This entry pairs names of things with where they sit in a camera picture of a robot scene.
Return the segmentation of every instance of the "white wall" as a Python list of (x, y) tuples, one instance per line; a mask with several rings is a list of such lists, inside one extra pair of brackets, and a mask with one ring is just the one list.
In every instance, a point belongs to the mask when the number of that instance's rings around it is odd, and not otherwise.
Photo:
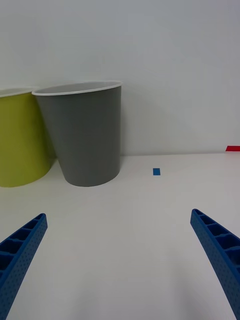
[(239, 0), (3, 0), (0, 86), (124, 81), (124, 154), (240, 145)]

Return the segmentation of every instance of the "white floor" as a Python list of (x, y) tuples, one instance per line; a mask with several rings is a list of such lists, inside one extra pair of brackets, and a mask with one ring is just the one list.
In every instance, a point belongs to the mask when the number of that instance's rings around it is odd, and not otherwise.
[[(153, 176), (160, 168), (161, 176)], [(191, 225), (198, 208), (240, 236), (240, 154), (132, 156), (118, 177), (0, 188), (0, 239), (45, 212), (48, 230), (8, 320), (235, 319)]]

